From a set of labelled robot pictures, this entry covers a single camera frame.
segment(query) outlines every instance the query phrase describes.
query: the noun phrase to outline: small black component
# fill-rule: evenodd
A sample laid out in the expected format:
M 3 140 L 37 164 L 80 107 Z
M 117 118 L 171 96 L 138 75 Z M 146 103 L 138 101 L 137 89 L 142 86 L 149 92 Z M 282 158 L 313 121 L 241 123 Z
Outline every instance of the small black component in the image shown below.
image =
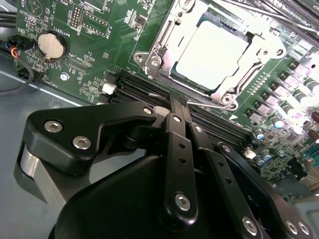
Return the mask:
M 297 87 L 300 84 L 300 81 L 290 75 L 288 72 L 283 73 L 280 79 L 293 88 Z
M 287 140 L 288 140 L 288 141 L 294 141 L 296 138 L 297 138 L 297 136 L 296 136 L 295 134 L 291 134 L 291 135 L 287 138 Z
M 275 82 L 271 87 L 270 87 L 276 94 L 280 96 L 287 96 L 291 94 L 291 91 L 287 90 L 283 85 Z
M 255 108 L 256 108 L 256 110 L 263 113 L 264 115 L 267 115 L 269 112 L 272 111 L 272 109 L 269 106 L 267 106 L 265 103 L 263 103 L 261 101 L 258 101 L 255 104 Z
M 118 74 L 111 73 L 109 71 L 106 71 L 104 74 L 104 81 L 116 85 L 117 81 L 119 79 Z
M 300 151 L 303 149 L 303 146 L 301 146 L 300 144 L 296 144 L 294 147 L 295 150 Z
M 276 172 L 276 171 L 278 170 L 278 168 L 272 167 L 272 168 L 270 168 L 269 170 L 272 171 L 272 172 Z
M 298 162 L 296 157 L 293 157 L 291 160 L 289 160 L 287 164 L 290 167 L 291 172 L 296 177 L 297 181 L 300 181 L 303 177 L 307 176 L 307 173 L 304 171 L 304 168 Z
M 281 100 L 280 100 L 278 97 L 276 97 L 275 95 L 271 94 L 269 91 L 267 91 L 267 92 L 262 96 L 262 98 L 263 98 L 263 100 L 264 100 L 266 103 L 268 103 L 268 104 L 270 104 L 270 105 L 272 105 L 272 106 L 274 106 L 274 105 L 276 105 L 276 104 L 279 104 L 279 103 L 281 102 Z
M 110 98 L 111 98 L 110 95 L 100 94 L 100 96 L 99 96 L 99 101 L 100 101 L 101 103 L 107 104 L 107 103 L 110 101 Z
M 310 70 L 308 67 L 300 64 L 300 62 L 295 61 L 292 63 L 289 67 L 289 69 L 293 70 L 295 73 L 297 73 L 297 77 L 303 78 L 310 74 Z
M 143 25 L 145 24 L 145 22 L 146 22 L 145 17 L 142 16 L 142 15 L 139 15 L 139 16 L 138 16 L 138 19 L 136 20 L 136 22 L 137 22 L 139 25 L 143 26 Z
M 8 38 L 7 43 L 11 46 L 15 46 L 18 50 L 26 51 L 35 47 L 35 40 L 26 38 L 20 35 L 14 35 Z
M 249 110 L 247 112 L 247 117 L 252 121 L 259 122 L 264 119 L 264 117 L 254 110 Z

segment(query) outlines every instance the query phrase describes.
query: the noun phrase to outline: cylindrical capacitor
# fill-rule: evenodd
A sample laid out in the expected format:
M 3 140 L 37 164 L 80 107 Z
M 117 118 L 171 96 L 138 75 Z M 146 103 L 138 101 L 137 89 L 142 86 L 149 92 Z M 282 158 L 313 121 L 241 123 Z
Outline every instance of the cylindrical capacitor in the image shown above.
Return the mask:
M 308 136 L 315 142 L 315 143 L 319 143 L 319 135 L 313 131 L 313 130 L 310 130 L 308 132 Z
M 286 175 L 291 175 L 291 171 L 290 171 L 289 168 L 285 168 L 284 173 L 285 173 Z
M 266 164 L 266 162 L 265 162 L 265 160 L 262 158 L 262 156 L 260 156 L 260 155 L 257 155 L 256 157 L 255 157 L 255 161 L 256 161 L 256 163 L 257 163 L 257 165 L 259 166 L 259 167 L 263 167 L 263 166 L 265 166 L 265 164 Z
M 295 98 L 303 106 L 308 106 L 310 104 L 310 99 L 305 93 L 300 92 L 295 95 Z
M 259 128 L 255 130 L 255 135 L 256 135 L 256 138 L 259 140 L 263 140 L 265 138 L 263 131 Z
M 264 149 L 263 151 L 261 151 L 261 156 L 265 162 L 268 162 L 272 158 L 269 150 L 267 149 Z
M 297 114 L 297 111 L 291 105 L 285 105 L 282 109 L 289 117 L 294 117 Z
M 275 128 L 282 128 L 284 127 L 285 123 L 278 117 L 272 117 L 270 122 L 274 125 Z
M 319 123 L 319 114 L 317 112 L 313 112 L 311 114 L 311 118 L 316 122 Z
M 317 81 L 310 81 L 306 84 L 309 90 L 314 94 L 319 94 L 319 83 Z
M 282 179 L 286 178 L 285 172 L 284 172 L 284 171 L 281 171 L 281 172 L 279 173 L 279 177 L 282 178 Z

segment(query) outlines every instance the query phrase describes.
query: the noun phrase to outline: integrated circuit chip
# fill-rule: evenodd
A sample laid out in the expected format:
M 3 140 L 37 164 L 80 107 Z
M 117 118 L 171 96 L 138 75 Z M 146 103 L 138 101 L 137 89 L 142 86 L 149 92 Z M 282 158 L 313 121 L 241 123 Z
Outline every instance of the integrated circuit chip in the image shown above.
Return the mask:
M 259 112 L 265 115 L 272 111 L 272 109 L 268 107 L 267 105 L 265 105 L 263 102 L 256 103 L 255 107 L 256 107 L 256 110 L 258 110 Z
M 238 36 L 204 21 L 183 52 L 176 71 L 199 85 L 216 89 L 227 76 L 237 71 L 238 59 L 248 45 Z
M 251 119 L 252 121 L 255 121 L 255 122 L 259 122 L 264 118 L 262 115 L 260 115 L 257 112 L 254 112 L 254 111 L 249 111 L 247 113 L 247 116 L 249 119 Z
M 271 89 L 280 96 L 286 97 L 291 94 L 291 91 L 287 90 L 285 87 L 278 83 L 274 83 Z
M 266 94 L 263 96 L 263 99 L 265 100 L 266 103 L 269 103 L 270 105 L 275 106 L 280 102 L 280 99 L 269 92 L 266 92 Z
M 294 149 L 295 150 L 297 150 L 297 151 L 300 151 L 300 150 L 302 150 L 304 147 L 302 146 L 302 145 L 300 145 L 300 144 L 297 144 L 297 145 L 295 145 L 295 147 L 294 147 Z
M 294 141 L 296 138 L 297 138 L 297 136 L 296 136 L 295 134 L 291 134 L 291 135 L 287 138 L 287 140 L 288 140 L 288 141 Z

